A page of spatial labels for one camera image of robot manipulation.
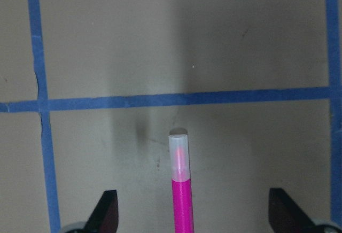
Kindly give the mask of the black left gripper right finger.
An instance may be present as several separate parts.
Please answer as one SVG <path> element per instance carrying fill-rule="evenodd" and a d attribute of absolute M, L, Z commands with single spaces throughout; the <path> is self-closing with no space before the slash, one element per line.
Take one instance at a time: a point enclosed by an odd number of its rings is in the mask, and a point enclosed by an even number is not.
<path fill-rule="evenodd" d="M 268 221 L 276 233 L 312 232 L 316 224 L 282 189 L 270 188 Z"/>

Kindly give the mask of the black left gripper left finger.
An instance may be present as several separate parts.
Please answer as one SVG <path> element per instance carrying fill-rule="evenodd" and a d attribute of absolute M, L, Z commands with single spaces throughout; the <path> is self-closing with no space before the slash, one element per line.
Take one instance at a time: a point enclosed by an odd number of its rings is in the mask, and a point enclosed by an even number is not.
<path fill-rule="evenodd" d="M 85 226 L 85 232 L 116 233 L 119 225 L 116 190 L 104 191 Z"/>

